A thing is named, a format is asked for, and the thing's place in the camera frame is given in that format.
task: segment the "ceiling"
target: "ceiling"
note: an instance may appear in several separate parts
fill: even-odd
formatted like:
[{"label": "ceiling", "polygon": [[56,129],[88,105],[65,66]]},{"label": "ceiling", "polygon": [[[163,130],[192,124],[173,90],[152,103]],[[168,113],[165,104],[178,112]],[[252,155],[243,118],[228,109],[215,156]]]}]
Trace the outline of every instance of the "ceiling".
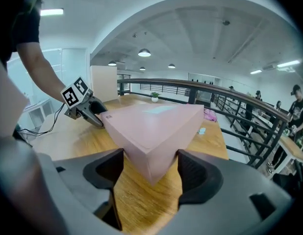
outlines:
[{"label": "ceiling", "polygon": [[[209,64],[249,74],[270,64],[303,59],[300,35],[289,23],[276,15],[255,15],[247,8],[191,6],[157,14],[117,35],[92,63],[116,60],[120,68],[144,66],[149,71],[167,70],[174,63],[179,70],[199,73]],[[138,56],[142,48],[151,57]]]}]

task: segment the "metal railing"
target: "metal railing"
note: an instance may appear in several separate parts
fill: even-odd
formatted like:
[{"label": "metal railing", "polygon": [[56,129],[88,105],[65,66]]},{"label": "metal railing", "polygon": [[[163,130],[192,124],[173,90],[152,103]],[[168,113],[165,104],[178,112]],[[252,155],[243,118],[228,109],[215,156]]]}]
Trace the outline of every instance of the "metal railing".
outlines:
[{"label": "metal railing", "polygon": [[[248,156],[250,159],[248,165],[255,168],[259,168],[262,163],[268,158],[269,154],[277,145],[278,140],[288,122],[288,118],[285,114],[277,111],[275,108],[269,106],[268,104],[263,103],[254,97],[236,91],[231,91],[224,87],[173,79],[134,78],[118,80],[118,83],[120,84],[120,95],[123,95],[125,93],[123,90],[124,83],[140,84],[141,90],[187,95],[189,97],[188,102],[167,97],[159,97],[160,99],[182,104],[198,103],[198,91],[212,93],[211,101],[214,102],[216,108],[212,107],[210,104],[209,106],[205,107],[215,111],[218,114],[224,115],[229,120],[230,127],[233,128],[235,132],[223,128],[221,128],[221,131],[223,133],[239,138],[245,147],[245,150],[240,150],[236,147],[232,147],[229,144],[226,144],[227,149]],[[149,94],[138,92],[127,93],[150,96]],[[274,118],[272,126],[269,126],[257,114],[255,114],[255,112],[253,112],[253,109],[270,113],[270,115]],[[249,131],[251,127],[254,132],[259,134],[262,141],[258,141],[253,138]],[[255,153],[251,151],[252,144],[256,148]]]}]

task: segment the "ceiling light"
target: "ceiling light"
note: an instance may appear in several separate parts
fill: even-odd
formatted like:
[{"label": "ceiling light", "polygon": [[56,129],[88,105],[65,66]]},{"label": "ceiling light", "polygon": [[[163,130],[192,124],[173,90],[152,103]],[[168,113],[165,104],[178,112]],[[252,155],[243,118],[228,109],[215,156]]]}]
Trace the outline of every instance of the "ceiling light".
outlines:
[{"label": "ceiling light", "polygon": [[299,63],[300,63],[299,60],[295,60],[295,61],[292,61],[292,62],[277,65],[277,67],[281,68],[281,67],[286,67],[286,66],[289,66],[289,65],[297,65]]},{"label": "ceiling light", "polygon": [[138,55],[140,57],[149,57],[151,55],[150,51],[148,49],[141,49],[139,52],[138,52]]},{"label": "ceiling light", "polygon": [[252,71],[251,74],[257,74],[257,73],[260,73],[261,70],[255,70],[255,71]]},{"label": "ceiling light", "polygon": [[41,10],[40,16],[63,15],[63,9]]},{"label": "ceiling light", "polygon": [[109,66],[116,66],[117,64],[116,64],[115,61],[111,61],[108,65],[109,65]]}]

